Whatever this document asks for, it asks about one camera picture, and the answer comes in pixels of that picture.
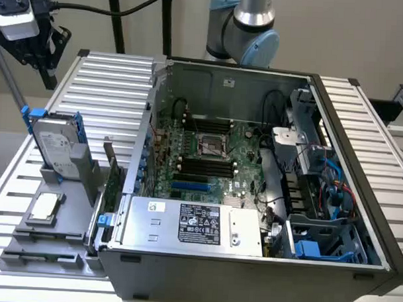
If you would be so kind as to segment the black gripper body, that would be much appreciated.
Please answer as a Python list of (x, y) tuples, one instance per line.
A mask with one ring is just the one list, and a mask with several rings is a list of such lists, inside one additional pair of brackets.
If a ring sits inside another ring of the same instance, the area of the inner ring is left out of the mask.
[(51, 11), (55, 4), (54, 0), (30, 0), (34, 17), (38, 25), (40, 36), (49, 37), (52, 34)]

